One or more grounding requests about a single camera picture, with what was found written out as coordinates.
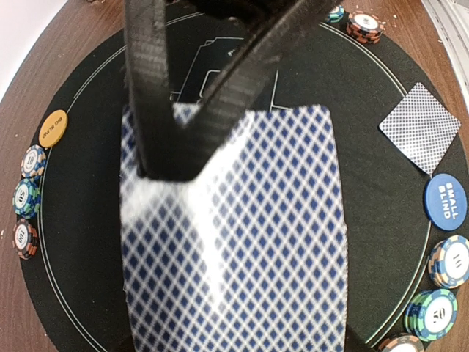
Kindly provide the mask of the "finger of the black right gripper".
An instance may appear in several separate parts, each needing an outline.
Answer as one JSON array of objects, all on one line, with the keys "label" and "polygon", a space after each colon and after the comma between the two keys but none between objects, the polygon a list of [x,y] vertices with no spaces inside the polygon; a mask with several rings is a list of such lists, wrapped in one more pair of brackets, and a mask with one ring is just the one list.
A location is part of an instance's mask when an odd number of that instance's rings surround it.
[{"label": "finger of the black right gripper", "polygon": [[166,3],[125,1],[126,67],[141,172],[169,173],[171,102],[166,51]]},{"label": "finger of the black right gripper", "polygon": [[338,2],[192,1],[192,5],[213,18],[241,22],[250,35],[209,87],[188,126],[176,124],[171,104],[169,173],[158,180],[193,180],[260,94],[268,71],[278,67]]}]

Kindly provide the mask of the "green chip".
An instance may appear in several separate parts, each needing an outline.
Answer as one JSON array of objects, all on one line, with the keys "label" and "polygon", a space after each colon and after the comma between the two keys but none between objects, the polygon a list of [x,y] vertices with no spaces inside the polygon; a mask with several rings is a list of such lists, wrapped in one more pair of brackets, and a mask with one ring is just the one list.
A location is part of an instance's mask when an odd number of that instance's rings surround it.
[{"label": "green chip", "polygon": [[326,23],[339,23],[344,17],[345,10],[341,5],[335,6],[327,15]]},{"label": "green chip", "polygon": [[439,340],[453,328],[458,314],[456,296],[447,289],[416,295],[404,314],[404,328],[424,342]]},{"label": "green chip", "polygon": [[25,219],[32,219],[40,209],[40,190],[30,179],[22,179],[15,187],[12,205],[15,213]]}]

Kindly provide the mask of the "yellow big blind button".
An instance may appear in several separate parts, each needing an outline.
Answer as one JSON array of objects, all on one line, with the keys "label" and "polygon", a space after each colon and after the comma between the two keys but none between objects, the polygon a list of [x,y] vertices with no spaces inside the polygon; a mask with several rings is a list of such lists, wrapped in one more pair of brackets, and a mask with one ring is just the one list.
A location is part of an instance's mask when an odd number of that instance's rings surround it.
[{"label": "yellow big blind button", "polygon": [[39,143],[44,148],[53,147],[63,137],[68,124],[66,111],[51,112],[43,122],[39,132]]}]

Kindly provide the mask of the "brown chip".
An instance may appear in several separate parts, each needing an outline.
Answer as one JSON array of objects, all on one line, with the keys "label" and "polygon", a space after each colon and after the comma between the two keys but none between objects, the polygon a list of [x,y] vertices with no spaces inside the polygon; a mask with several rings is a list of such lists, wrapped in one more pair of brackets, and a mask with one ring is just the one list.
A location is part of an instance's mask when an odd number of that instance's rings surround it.
[{"label": "brown chip", "polygon": [[346,30],[349,36],[362,44],[375,44],[380,41],[385,27],[376,15],[355,11],[349,14]]},{"label": "brown chip", "polygon": [[379,352],[424,352],[424,346],[419,338],[412,334],[396,334],[378,346]]},{"label": "brown chip", "polygon": [[36,229],[26,219],[17,221],[13,229],[12,245],[23,260],[35,256],[39,246],[39,237]]}]

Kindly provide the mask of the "blue white chip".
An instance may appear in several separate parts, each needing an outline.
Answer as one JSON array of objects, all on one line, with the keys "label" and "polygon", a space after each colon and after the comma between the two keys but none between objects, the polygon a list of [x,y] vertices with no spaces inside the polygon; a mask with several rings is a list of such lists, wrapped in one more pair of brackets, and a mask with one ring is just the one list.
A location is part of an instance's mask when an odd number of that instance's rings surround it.
[{"label": "blue white chip", "polygon": [[47,155],[44,149],[34,144],[28,148],[21,161],[21,174],[24,178],[39,180],[44,172]]},{"label": "blue white chip", "polygon": [[435,285],[452,290],[468,280],[468,239],[461,235],[439,242],[428,261],[429,277]]}]

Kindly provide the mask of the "blue patterned card deck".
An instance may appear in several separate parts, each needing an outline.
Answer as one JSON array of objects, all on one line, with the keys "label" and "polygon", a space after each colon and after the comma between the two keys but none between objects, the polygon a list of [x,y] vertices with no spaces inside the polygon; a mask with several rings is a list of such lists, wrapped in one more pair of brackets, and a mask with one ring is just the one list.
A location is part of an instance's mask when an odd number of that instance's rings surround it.
[{"label": "blue patterned card deck", "polygon": [[347,226],[329,110],[247,111],[187,183],[137,172],[122,116],[124,290],[137,351],[343,351]]}]

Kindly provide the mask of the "card dealt to small blind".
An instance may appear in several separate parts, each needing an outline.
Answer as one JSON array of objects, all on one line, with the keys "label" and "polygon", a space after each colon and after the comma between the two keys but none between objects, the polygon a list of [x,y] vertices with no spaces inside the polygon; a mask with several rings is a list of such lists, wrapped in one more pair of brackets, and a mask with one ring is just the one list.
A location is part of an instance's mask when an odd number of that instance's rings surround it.
[{"label": "card dealt to small blind", "polygon": [[379,129],[422,172],[432,175],[461,125],[418,82],[379,124]]}]

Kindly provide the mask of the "blue small blind button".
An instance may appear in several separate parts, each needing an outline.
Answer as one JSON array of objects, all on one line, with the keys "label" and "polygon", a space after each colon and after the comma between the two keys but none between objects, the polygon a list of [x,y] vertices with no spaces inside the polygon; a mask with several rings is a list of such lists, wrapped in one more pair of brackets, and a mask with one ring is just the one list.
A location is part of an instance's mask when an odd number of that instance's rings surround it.
[{"label": "blue small blind button", "polygon": [[455,231],[462,226],[468,213],[465,189],[453,175],[437,174],[426,185],[424,207],[436,227]]}]

